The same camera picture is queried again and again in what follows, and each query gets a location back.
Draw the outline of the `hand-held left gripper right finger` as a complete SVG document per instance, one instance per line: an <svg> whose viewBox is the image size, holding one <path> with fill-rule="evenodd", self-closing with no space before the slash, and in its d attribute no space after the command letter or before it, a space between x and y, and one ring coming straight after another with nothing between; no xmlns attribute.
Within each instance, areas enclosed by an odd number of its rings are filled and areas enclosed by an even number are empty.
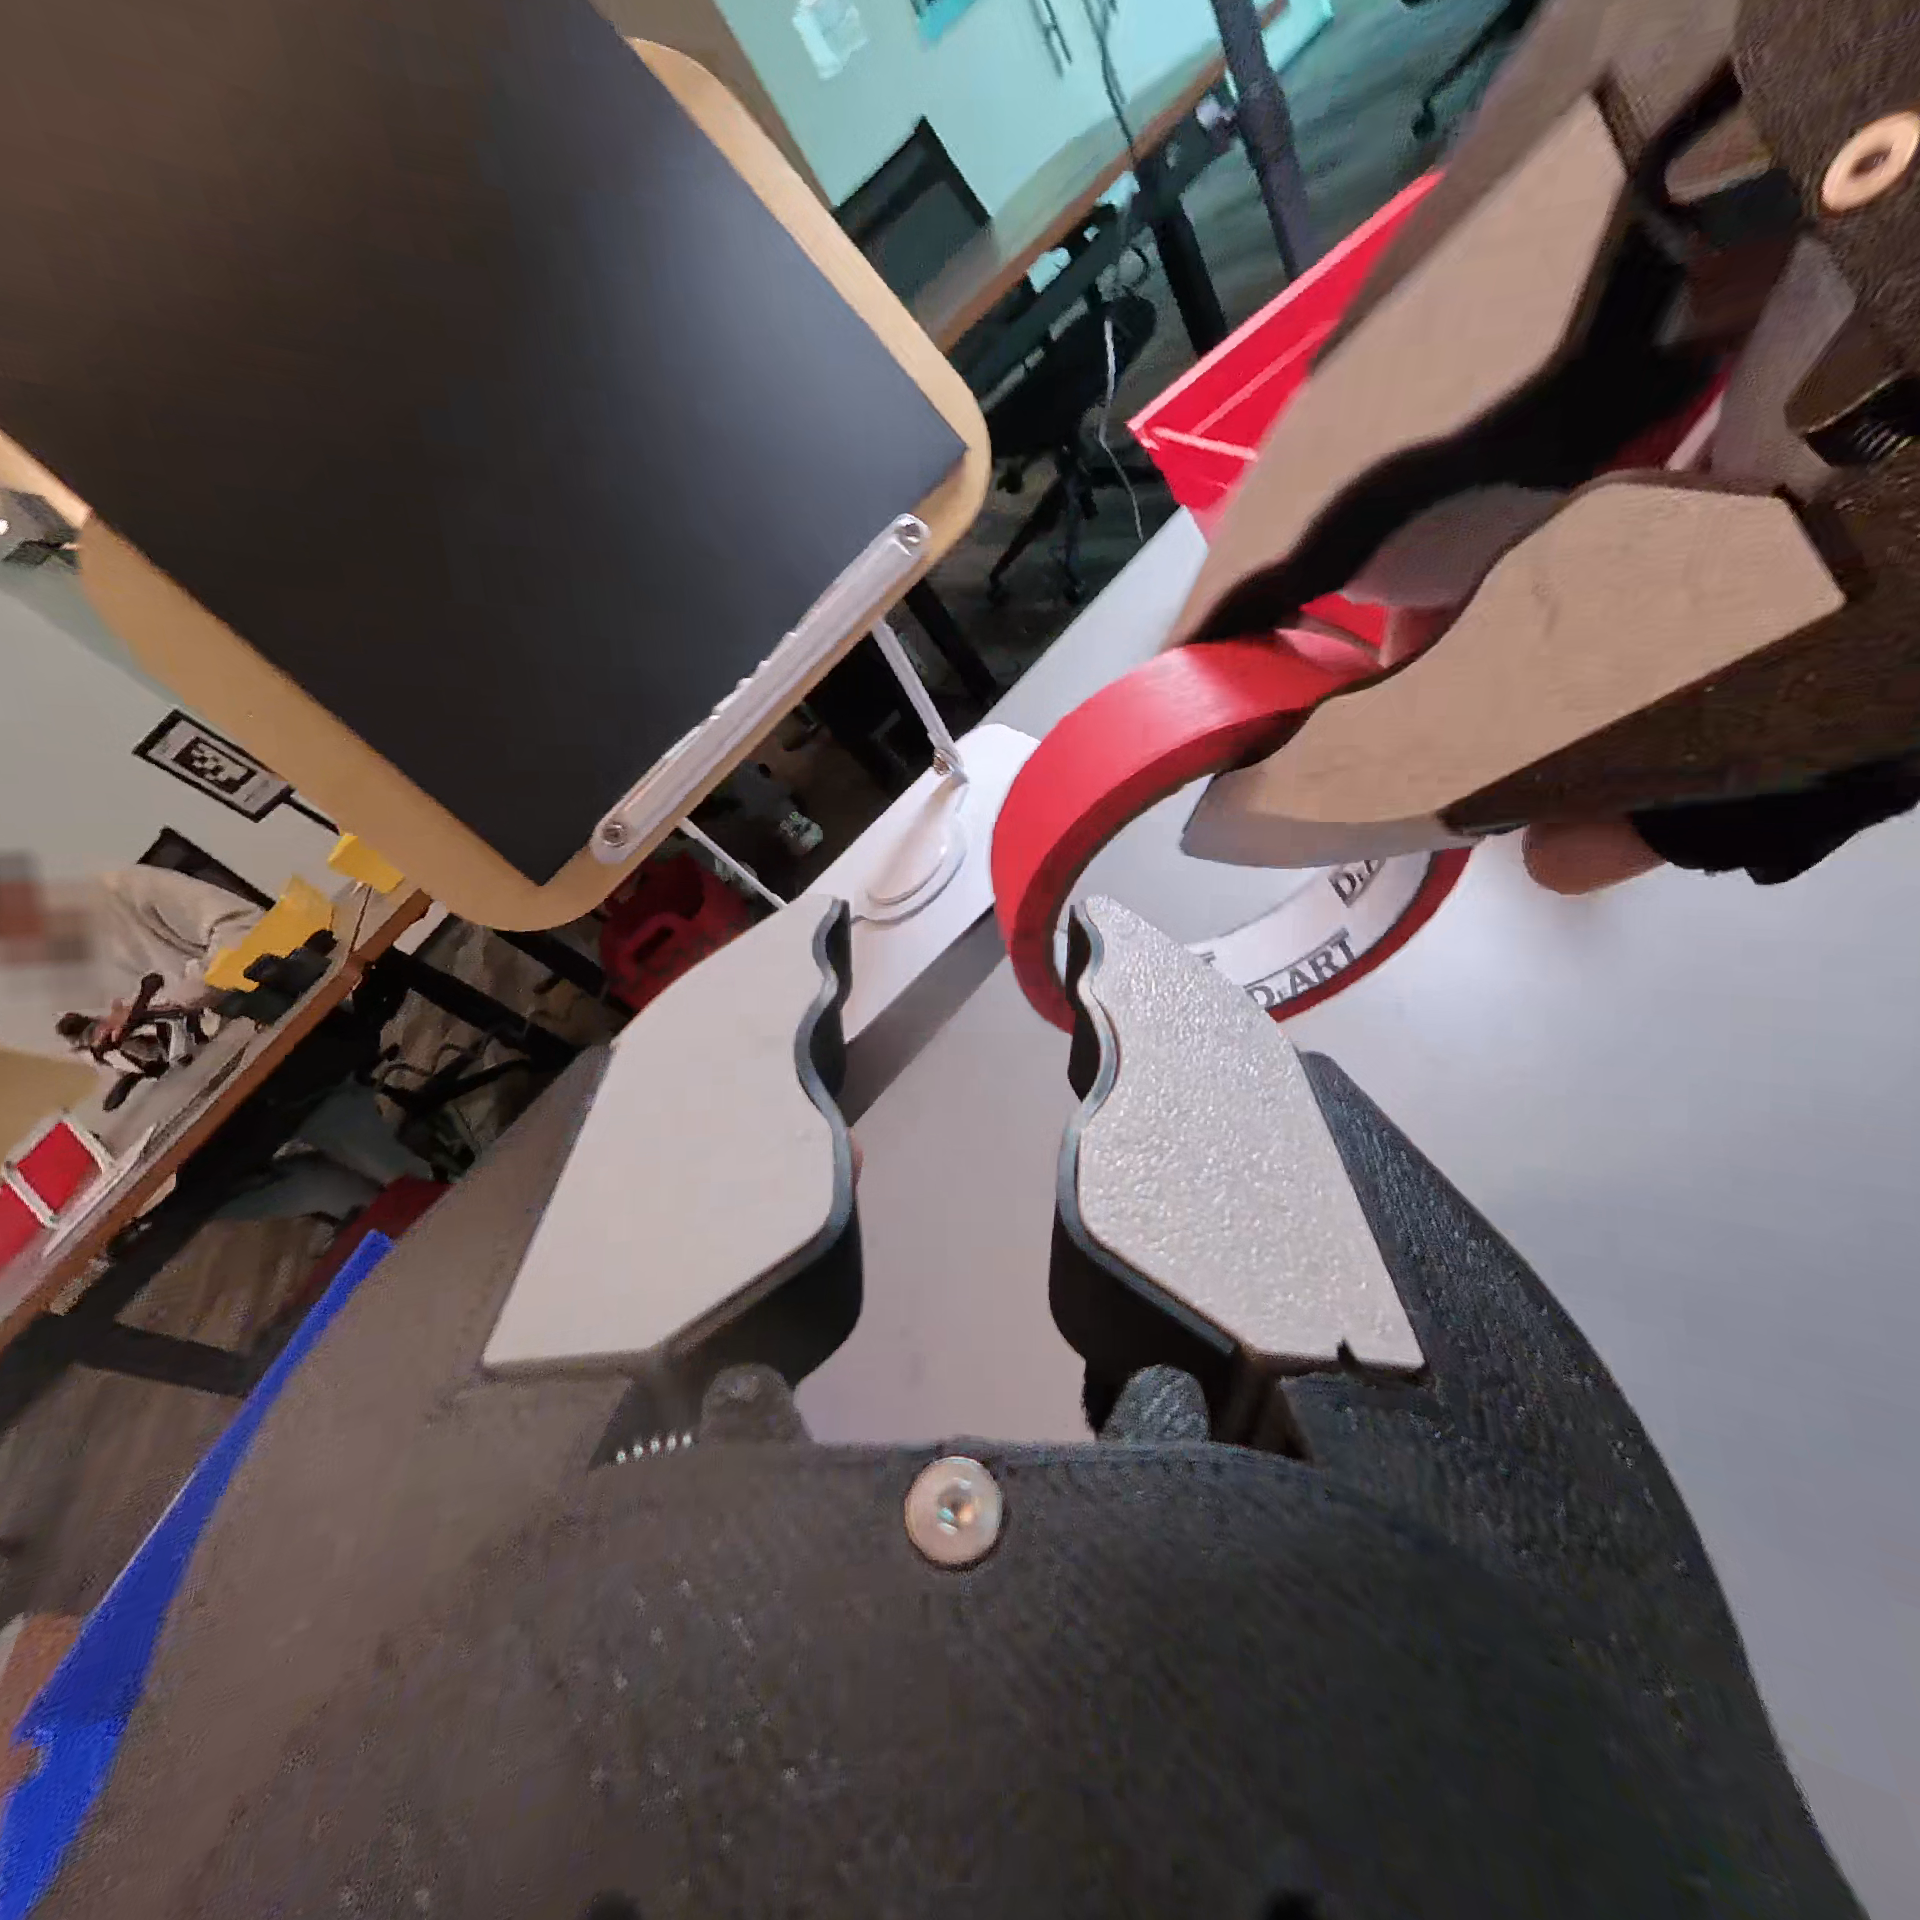
<svg viewBox="0 0 1920 1920"><path fill-rule="evenodd" d="M1228 1362L1419 1375L1425 1356L1296 1048L1209 960L1107 896L1070 914L1093 1079L1063 1222Z"/></svg>

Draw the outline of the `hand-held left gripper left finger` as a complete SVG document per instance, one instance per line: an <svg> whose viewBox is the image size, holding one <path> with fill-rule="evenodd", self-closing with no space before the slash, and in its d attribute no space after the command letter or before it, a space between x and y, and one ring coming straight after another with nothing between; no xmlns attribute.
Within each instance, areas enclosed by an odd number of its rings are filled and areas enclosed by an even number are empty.
<svg viewBox="0 0 1920 1920"><path fill-rule="evenodd" d="M804 896L615 1040L486 1338L494 1377L804 1378L862 1307L851 907Z"/></svg>

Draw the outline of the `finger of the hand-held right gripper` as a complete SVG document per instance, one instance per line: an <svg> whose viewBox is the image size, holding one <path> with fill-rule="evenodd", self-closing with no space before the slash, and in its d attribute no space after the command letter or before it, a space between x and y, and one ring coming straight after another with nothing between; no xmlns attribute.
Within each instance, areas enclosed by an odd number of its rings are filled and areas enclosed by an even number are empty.
<svg viewBox="0 0 1920 1920"><path fill-rule="evenodd" d="M1219 523L1177 643L1288 622L1433 505L1494 483L1497 422L1565 359L1624 163L1573 106L1327 353Z"/></svg>
<svg viewBox="0 0 1920 1920"><path fill-rule="evenodd" d="M1468 849L1478 831L1448 826L1463 803L1839 608L1788 498L1595 483L1489 568L1439 640L1215 776L1183 854L1317 872Z"/></svg>

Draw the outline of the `red plastic bin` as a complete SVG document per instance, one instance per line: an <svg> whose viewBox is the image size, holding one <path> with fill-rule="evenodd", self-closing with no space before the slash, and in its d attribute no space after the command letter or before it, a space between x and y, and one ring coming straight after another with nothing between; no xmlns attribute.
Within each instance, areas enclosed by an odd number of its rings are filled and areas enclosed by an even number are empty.
<svg viewBox="0 0 1920 1920"><path fill-rule="evenodd" d="M1430 169L1132 422L1198 521L1228 511L1315 366L1501 177L1451 183ZM1598 474L1669 464L1729 380L1723 350L1670 322L1684 281L1624 180L1565 359L1494 423L1493 488L1579 489Z"/></svg>
<svg viewBox="0 0 1920 1920"><path fill-rule="evenodd" d="M1 1167L1 1264L56 1225L103 1175L99 1140L56 1114L30 1132Z"/></svg>

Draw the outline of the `red tape roll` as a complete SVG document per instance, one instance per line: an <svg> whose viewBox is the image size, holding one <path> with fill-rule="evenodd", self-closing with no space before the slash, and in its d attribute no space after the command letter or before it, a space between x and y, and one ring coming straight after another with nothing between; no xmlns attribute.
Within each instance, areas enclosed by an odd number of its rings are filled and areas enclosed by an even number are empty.
<svg viewBox="0 0 1920 1920"><path fill-rule="evenodd" d="M1272 751L1327 695L1373 676L1376 650L1340 631L1175 647L1085 698L1029 755L998 807L992 894L1027 1003L1071 1027L1055 936L1073 884L1117 832L1193 782ZM1465 849L1309 866L1262 916L1190 947L1284 1023L1397 956L1468 872Z"/></svg>

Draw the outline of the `blue plastic bin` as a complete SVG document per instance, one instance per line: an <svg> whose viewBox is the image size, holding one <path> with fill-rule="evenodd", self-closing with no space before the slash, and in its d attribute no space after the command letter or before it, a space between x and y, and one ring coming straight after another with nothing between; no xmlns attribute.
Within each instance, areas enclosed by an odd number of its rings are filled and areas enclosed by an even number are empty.
<svg viewBox="0 0 1920 1920"><path fill-rule="evenodd" d="M109 1591L81 1618L69 1654L27 1704L15 1724L27 1775L4 1798L4 1918L31 1915L104 1788L185 1571L267 1414L337 1313L390 1251L393 1240L382 1233L367 1233L357 1241L341 1273L321 1290L287 1346L247 1393L225 1431L187 1474L181 1494Z"/></svg>

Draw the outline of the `yellow plastic object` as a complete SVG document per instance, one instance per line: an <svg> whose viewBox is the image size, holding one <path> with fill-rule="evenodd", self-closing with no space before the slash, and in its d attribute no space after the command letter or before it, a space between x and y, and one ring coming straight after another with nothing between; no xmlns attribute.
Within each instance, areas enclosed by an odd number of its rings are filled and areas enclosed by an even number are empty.
<svg viewBox="0 0 1920 1920"><path fill-rule="evenodd" d="M326 854L331 892L292 879L267 913L235 945L212 953L204 982L215 995L264 985L264 962L317 953L324 962L358 947L408 899L408 883L357 835L341 835Z"/></svg>

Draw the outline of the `person's right hand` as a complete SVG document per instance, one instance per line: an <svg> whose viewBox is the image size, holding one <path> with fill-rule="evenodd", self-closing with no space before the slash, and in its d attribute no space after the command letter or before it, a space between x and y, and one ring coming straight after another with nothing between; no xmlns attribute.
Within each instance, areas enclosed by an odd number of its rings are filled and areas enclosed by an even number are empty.
<svg viewBox="0 0 1920 1920"><path fill-rule="evenodd" d="M1629 820L1605 820L1527 828L1523 864L1553 896L1593 896L1655 873L1664 860Z"/></svg>

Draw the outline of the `red bag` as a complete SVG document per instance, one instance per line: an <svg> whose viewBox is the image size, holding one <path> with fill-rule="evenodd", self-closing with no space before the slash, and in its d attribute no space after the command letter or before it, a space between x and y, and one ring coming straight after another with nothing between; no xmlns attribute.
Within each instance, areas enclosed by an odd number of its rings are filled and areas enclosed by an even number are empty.
<svg viewBox="0 0 1920 1920"><path fill-rule="evenodd" d="M700 857L652 860L600 913L596 956L607 995L638 1016L751 923L751 903Z"/></svg>

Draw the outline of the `black office chair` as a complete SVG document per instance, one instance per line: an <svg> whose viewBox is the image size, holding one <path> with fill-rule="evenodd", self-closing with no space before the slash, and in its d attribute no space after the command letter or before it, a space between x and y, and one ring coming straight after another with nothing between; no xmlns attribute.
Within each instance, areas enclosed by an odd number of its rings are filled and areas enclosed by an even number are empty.
<svg viewBox="0 0 1920 1920"><path fill-rule="evenodd" d="M992 440L992 483L1014 497L1037 464L1051 479L1039 500L1019 521L988 571L988 603L1006 603L1007 576L1035 547L1059 537L1055 568L1070 607L1085 594L1080 569L1083 526L1097 515L1097 495L1132 495L1143 468L1132 468L1115 450L1095 450L1087 434L1093 417L1111 419L1120 377L1151 344L1159 314L1141 294L1093 294L1087 308L1046 342L1035 362L985 415Z"/></svg>

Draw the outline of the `background wooden desk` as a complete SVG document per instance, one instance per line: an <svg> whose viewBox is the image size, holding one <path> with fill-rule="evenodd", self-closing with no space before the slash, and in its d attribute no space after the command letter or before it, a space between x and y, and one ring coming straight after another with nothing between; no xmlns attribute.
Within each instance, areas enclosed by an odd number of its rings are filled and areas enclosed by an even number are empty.
<svg viewBox="0 0 1920 1920"><path fill-rule="evenodd" d="M910 297L908 308L926 337L947 354L955 354L997 302L1007 297L1046 251L1064 247L1067 236L1078 232L1093 207L1121 179L1136 180L1137 220L1159 220L1157 214L1147 214L1149 190L1167 187L1179 198L1215 156L1198 110L1224 80L1224 55L1198 58L1149 82L1127 103L1132 139L1117 123L1107 121L1046 159L1006 208L937 271L927 289Z"/></svg>

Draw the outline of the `long wooden desk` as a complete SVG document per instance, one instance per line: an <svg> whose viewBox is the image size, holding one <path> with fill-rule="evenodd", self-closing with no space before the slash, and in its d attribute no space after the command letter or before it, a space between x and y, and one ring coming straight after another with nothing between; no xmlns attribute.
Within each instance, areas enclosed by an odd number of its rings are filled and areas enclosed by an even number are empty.
<svg viewBox="0 0 1920 1920"><path fill-rule="evenodd" d="M99 1124L72 1121L72 1132L99 1146L94 1171L59 1209L43 1209L31 1236L21 1240L1 1275L1 1346L17 1344L30 1326L61 1304L115 1240L157 1206L161 1188L232 1121L253 1094L287 1063L321 1025L347 1003L372 962L436 906L422 890L399 883L389 894L363 884L343 890L328 906L336 947L317 982L271 1025L230 1025L193 1063L148 1083Z"/></svg>

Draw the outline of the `framed tag print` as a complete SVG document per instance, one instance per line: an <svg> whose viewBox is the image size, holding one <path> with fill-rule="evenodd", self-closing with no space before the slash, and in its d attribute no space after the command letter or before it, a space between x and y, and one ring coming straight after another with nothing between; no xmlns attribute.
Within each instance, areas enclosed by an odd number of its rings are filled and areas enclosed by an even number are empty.
<svg viewBox="0 0 1920 1920"><path fill-rule="evenodd" d="M289 782L182 710L167 712L135 743L132 756L249 823L260 823L295 796Z"/></svg>

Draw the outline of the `wooden board with black sheet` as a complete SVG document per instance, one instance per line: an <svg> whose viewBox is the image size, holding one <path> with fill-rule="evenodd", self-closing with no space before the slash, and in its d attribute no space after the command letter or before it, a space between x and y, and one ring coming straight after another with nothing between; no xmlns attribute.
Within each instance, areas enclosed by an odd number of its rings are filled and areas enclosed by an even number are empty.
<svg viewBox="0 0 1920 1920"><path fill-rule="evenodd" d="M86 602L461 919L604 903L979 515L969 385L596 6L4 6L1 114Z"/></svg>

